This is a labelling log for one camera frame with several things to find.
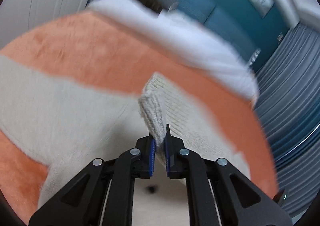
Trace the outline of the beige knit sweater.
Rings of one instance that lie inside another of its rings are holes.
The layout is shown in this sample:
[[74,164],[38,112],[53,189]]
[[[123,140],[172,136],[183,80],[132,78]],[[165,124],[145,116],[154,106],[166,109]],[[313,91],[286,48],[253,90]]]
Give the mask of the beige knit sweater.
[[212,114],[161,74],[153,74],[136,97],[44,75],[1,56],[1,131],[49,167],[39,205],[91,160],[116,158],[148,134],[165,163],[167,129],[201,157],[226,158],[250,175],[244,155],[222,135]]

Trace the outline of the grey pleated curtain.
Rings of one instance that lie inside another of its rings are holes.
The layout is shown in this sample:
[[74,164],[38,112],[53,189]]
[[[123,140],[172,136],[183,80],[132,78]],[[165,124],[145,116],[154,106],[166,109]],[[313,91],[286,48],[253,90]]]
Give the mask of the grey pleated curtain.
[[271,147],[283,209],[296,217],[319,192],[319,31],[289,30],[259,69],[255,112]]

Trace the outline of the orange plush bed cover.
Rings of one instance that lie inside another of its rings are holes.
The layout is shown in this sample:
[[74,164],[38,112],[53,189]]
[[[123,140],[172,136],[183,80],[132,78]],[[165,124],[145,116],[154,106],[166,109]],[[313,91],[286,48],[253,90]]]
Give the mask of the orange plush bed cover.
[[24,223],[91,160],[148,135],[138,100],[160,89],[171,132],[225,157],[269,197],[272,154],[253,111],[179,48],[93,12],[48,22],[1,50],[1,191]]

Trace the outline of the teal upholstered headboard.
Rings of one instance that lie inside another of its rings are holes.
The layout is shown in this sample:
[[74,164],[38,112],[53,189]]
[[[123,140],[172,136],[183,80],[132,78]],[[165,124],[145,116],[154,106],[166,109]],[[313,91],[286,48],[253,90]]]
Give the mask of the teal upholstered headboard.
[[259,51],[253,69],[259,70],[289,28],[276,6],[262,16],[249,0],[173,0],[178,10],[231,43],[245,61]]

